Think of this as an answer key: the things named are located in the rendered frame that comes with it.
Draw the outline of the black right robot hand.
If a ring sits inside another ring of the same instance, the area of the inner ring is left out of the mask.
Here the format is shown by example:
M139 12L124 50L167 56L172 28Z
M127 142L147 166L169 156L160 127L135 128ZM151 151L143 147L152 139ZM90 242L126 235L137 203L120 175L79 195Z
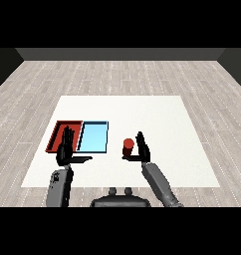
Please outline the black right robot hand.
M150 162L150 151L148 145L145 143L143 133L139 131L135 139L138 147L138 155L124 155L122 159L128 161Z

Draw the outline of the shallow red open box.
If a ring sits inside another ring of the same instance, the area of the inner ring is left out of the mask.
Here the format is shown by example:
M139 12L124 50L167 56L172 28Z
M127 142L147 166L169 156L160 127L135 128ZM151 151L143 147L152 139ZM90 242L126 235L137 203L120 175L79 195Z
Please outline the shallow red open box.
M45 149L47 153L56 153L62 142L64 129L69 127L73 132L73 153L77 152L77 144L82 129L82 121L57 121Z

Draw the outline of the small red can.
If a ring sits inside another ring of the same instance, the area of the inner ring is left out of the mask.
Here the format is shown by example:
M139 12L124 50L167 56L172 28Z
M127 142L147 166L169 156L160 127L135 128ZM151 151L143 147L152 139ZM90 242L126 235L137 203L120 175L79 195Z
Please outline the small red can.
M130 156L134 147L134 141L131 138L126 138L123 141L122 154L124 156Z

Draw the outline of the shallow light blue open box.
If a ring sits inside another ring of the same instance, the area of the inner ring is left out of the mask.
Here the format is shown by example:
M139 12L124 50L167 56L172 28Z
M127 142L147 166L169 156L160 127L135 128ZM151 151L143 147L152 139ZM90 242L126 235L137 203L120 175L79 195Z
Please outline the shallow light blue open box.
M77 141L76 153L106 153L109 123L85 121Z

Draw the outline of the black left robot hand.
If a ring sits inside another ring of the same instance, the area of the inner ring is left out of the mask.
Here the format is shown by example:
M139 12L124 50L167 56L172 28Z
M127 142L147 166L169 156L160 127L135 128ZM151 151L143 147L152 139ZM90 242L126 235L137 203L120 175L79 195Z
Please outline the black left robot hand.
M56 161L58 166L65 166L70 163L84 163L92 159L91 156L73 156L74 131L65 127L63 130L62 141L57 148Z

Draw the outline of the dark grey robot body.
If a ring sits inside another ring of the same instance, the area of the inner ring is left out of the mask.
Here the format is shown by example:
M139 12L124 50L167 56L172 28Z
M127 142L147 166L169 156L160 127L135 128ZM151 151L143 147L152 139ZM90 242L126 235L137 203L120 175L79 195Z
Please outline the dark grey robot body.
M109 194L94 199L91 207L150 207L147 199L134 196L130 187L124 189L124 195L117 195L117 189L111 187Z

